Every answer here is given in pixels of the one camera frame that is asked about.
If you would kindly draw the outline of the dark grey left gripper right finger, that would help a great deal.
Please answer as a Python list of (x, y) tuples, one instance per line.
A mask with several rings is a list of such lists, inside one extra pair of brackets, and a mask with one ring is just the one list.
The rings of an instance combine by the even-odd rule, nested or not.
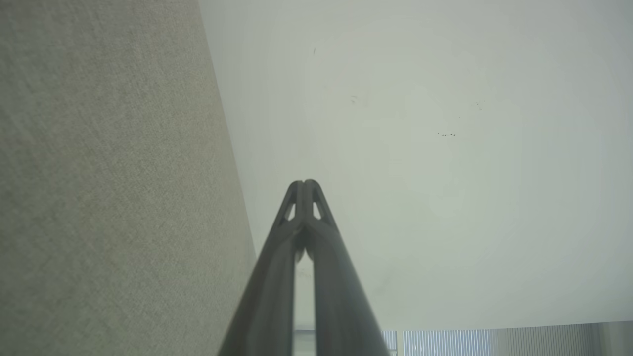
[(314, 262), (316, 353), (388, 356), (370, 303), (323, 189), (305, 181), (308, 253)]

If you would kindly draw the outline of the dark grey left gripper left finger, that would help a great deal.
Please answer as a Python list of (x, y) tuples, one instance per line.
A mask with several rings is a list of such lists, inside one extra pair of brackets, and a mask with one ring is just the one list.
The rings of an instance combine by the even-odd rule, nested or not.
[(305, 248), (303, 183), (293, 182), (226, 332), (220, 356), (290, 356), (295, 267)]

